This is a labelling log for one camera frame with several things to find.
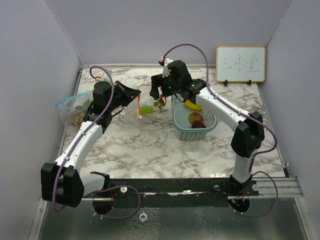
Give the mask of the clear blue-zipper bag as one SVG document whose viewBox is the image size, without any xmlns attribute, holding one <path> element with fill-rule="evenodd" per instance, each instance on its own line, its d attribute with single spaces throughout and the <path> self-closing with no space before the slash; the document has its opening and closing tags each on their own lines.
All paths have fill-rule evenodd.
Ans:
<svg viewBox="0 0 320 240">
<path fill-rule="evenodd" d="M 81 125 L 79 127 L 70 126 L 69 115 L 77 111 L 79 112 L 84 111 L 84 113 L 86 114 L 89 107 L 84 110 L 76 110 L 75 107 L 82 104 L 87 99 L 90 99 L 93 101 L 92 90 L 86 91 L 77 95 L 73 95 L 55 104 L 55 108 L 58 109 L 60 119 L 64 125 L 64 130 L 69 136 L 75 136 L 81 127 Z"/>
</svg>

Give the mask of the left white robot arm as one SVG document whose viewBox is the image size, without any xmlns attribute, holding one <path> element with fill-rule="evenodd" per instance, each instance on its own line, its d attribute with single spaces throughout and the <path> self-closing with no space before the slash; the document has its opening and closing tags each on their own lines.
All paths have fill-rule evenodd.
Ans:
<svg viewBox="0 0 320 240">
<path fill-rule="evenodd" d="M 80 170 L 92 147 L 111 123 L 113 111 L 128 106 L 140 94 L 140 90 L 119 81 L 95 83 L 92 102 L 74 139 L 53 163 L 46 162 L 40 170 L 43 200 L 75 208 L 88 194 L 95 193 L 103 198 L 110 193 L 107 175 L 90 173 L 80 176 Z"/>
</svg>

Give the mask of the green ring toy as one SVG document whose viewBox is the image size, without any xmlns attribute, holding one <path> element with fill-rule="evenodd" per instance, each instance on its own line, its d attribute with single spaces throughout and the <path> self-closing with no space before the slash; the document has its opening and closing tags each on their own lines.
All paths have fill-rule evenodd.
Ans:
<svg viewBox="0 0 320 240">
<path fill-rule="evenodd" d="M 85 100 L 82 104 L 75 107 L 77 111 L 87 110 L 90 104 L 92 103 L 91 99 Z"/>
</svg>

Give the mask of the tan brown mushroom toy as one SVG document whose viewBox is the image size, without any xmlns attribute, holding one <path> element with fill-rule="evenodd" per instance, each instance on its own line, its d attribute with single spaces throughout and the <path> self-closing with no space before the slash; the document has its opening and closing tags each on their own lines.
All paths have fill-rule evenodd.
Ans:
<svg viewBox="0 0 320 240">
<path fill-rule="evenodd" d="M 192 113 L 190 113 L 188 115 L 188 121 L 191 124 L 194 124 L 196 122 L 202 123 L 203 122 L 203 116 L 198 112 L 192 112 Z"/>
</svg>

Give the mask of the dark red apple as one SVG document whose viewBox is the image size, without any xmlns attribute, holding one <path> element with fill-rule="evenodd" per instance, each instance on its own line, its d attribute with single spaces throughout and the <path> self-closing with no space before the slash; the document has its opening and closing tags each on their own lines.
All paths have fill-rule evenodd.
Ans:
<svg viewBox="0 0 320 240">
<path fill-rule="evenodd" d="M 195 121 L 192 126 L 192 129 L 202 129 L 202 128 L 206 128 L 206 125 L 203 124 L 201 121 Z"/>
</svg>

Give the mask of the clear orange-zipper bag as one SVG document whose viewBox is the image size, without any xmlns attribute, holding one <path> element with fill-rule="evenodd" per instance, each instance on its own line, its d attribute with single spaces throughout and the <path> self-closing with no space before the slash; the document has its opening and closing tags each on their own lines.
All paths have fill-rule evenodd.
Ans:
<svg viewBox="0 0 320 240">
<path fill-rule="evenodd" d="M 154 106 L 154 102 L 157 99 L 153 99 L 150 96 L 150 90 L 151 90 L 152 85 L 151 84 L 141 84 L 138 86 L 138 90 L 141 91 L 141 94 L 137 97 L 137 106 L 135 107 L 135 111 L 134 111 L 134 117 L 136 120 L 138 121 L 149 121 L 152 120 L 154 117 L 156 117 L 159 113 L 161 113 L 161 111 L 166 107 L 162 108 L 162 109 L 157 109 Z M 142 115 L 141 119 L 137 119 L 136 118 L 136 109 L 141 109 L 143 106 L 151 106 L 153 107 L 153 113 L 149 113 L 149 114 L 145 114 Z"/>
</svg>

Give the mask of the brown longan bunch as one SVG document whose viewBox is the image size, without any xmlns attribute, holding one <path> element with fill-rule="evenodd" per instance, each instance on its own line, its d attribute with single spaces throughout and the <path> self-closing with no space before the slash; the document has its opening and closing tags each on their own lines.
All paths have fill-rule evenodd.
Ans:
<svg viewBox="0 0 320 240">
<path fill-rule="evenodd" d="M 72 126 L 72 127 L 80 127 L 83 122 L 84 116 L 85 116 L 84 111 L 75 111 L 75 112 L 71 113 L 69 115 L 68 125 Z"/>
</svg>

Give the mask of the green round fruit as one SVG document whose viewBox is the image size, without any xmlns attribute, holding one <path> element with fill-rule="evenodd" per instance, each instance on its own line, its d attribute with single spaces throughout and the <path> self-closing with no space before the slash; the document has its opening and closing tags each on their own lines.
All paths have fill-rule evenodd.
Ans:
<svg viewBox="0 0 320 240">
<path fill-rule="evenodd" d="M 153 113 L 154 109 L 152 106 L 143 106 L 140 108 L 140 114 L 143 115 L 147 115 L 147 114 L 151 114 Z"/>
</svg>

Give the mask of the yellow lemon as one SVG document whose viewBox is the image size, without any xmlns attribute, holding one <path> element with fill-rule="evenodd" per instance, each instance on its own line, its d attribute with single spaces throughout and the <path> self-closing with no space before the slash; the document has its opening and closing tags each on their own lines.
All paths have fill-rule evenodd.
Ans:
<svg viewBox="0 0 320 240">
<path fill-rule="evenodd" d="M 135 110 L 135 116 L 136 116 L 137 119 L 141 119 L 142 118 L 141 111 L 140 111 L 139 108 L 137 108 Z"/>
</svg>

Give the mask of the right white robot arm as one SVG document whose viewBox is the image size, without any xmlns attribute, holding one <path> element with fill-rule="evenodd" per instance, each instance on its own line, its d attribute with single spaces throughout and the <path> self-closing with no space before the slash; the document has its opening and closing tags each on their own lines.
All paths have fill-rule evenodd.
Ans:
<svg viewBox="0 0 320 240">
<path fill-rule="evenodd" d="M 235 162 L 229 189 L 236 196 L 242 195 L 252 179 L 252 158 L 265 139 L 262 115 L 257 111 L 249 113 L 218 96 L 204 80 L 193 79 L 181 60 L 161 60 L 159 64 L 163 70 L 151 77 L 151 97 L 157 100 L 160 95 L 180 95 L 213 113 L 233 131 Z"/>
</svg>

